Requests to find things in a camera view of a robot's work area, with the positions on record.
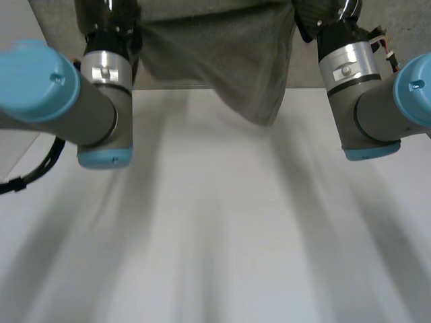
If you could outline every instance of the black carbon fiber link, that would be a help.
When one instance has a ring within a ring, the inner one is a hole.
[[[311,42],[326,28],[345,19],[358,21],[362,0],[293,0],[302,39]]]
[[[120,37],[113,31],[99,30],[87,36],[87,46],[84,54],[105,50],[118,54],[129,61],[129,51],[127,50],[127,39]]]
[[[326,27],[317,37],[319,62],[337,49],[357,42],[368,42],[368,32],[354,20],[342,20]]]

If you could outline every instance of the screw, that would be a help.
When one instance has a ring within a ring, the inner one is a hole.
[[[110,70],[106,67],[100,69],[100,74],[104,79],[110,79]]]
[[[350,74],[352,73],[352,70],[350,69],[350,67],[345,66],[345,67],[343,67],[343,68],[341,69],[341,73],[342,73],[344,76],[348,76],[348,75],[350,75]]]

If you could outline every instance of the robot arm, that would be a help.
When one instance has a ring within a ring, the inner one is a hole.
[[[317,39],[319,66],[349,160],[395,153],[402,138],[431,131],[426,87],[431,55],[382,81],[368,32],[357,25],[361,0],[297,0],[294,5],[303,39]]]
[[[0,55],[0,129],[41,131],[78,146],[85,168],[128,166],[132,95],[141,50],[136,0],[75,0],[87,40],[80,68],[44,43]]]

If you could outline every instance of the gray cloth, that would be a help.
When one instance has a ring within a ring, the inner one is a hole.
[[[260,126],[286,88],[290,0],[142,0],[145,68],[158,81],[197,81]]]

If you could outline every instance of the wire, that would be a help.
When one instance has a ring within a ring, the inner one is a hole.
[[[27,188],[27,185],[33,183],[34,181],[38,180],[46,173],[48,173],[59,160],[61,152],[65,147],[65,144],[66,142],[64,140],[60,138],[55,138],[50,151],[48,152],[42,163],[40,163],[40,165],[35,170],[25,175],[24,177],[17,177],[7,183],[0,184],[0,195],[13,191],[19,192],[21,190],[24,190]]]
[[[401,70],[400,64],[395,56],[395,52],[391,48],[391,39],[386,34],[386,30],[383,30],[380,26],[374,29],[369,33],[370,36],[370,44],[373,49],[373,52],[376,52],[380,46],[383,47],[383,50],[386,54],[386,60],[390,62],[392,66],[392,71],[394,73]]]

